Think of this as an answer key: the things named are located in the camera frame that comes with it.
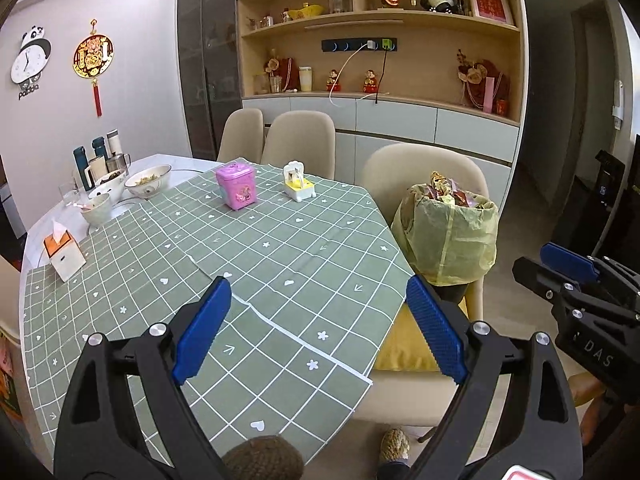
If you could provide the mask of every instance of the white heart pattern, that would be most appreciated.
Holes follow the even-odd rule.
[[[255,422],[251,423],[251,427],[254,428],[254,430],[264,431],[264,421],[256,420]]]

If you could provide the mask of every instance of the red tassel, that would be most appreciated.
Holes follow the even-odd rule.
[[[98,90],[98,80],[94,79],[92,83],[94,85],[95,112],[98,114],[98,117],[102,117],[102,107],[100,106],[100,91]]]

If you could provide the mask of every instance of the panda wall clock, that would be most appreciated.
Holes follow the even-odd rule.
[[[102,116],[97,77],[108,69],[113,60],[113,43],[95,31],[96,20],[91,20],[91,35],[81,41],[74,53],[74,70],[80,77],[91,79],[94,87],[95,112]]]
[[[49,61],[51,44],[44,38],[44,28],[31,27],[22,36],[20,52],[11,67],[11,81],[20,85],[18,101],[35,92],[42,70]]]

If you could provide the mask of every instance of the glass door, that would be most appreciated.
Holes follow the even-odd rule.
[[[226,119],[242,107],[236,0],[178,0],[178,60],[191,151],[215,160]]]

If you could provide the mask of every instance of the blue gripper pad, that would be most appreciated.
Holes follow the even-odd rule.
[[[598,280],[599,273],[593,267],[593,262],[554,243],[548,243],[540,249],[540,261],[578,283]]]
[[[196,376],[216,337],[226,313],[231,307],[231,285],[222,278],[208,296],[201,298],[202,306],[178,341],[173,376],[182,386],[189,377]]]
[[[462,343],[418,276],[406,284],[406,302],[440,371],[462,384],[468,373]]]

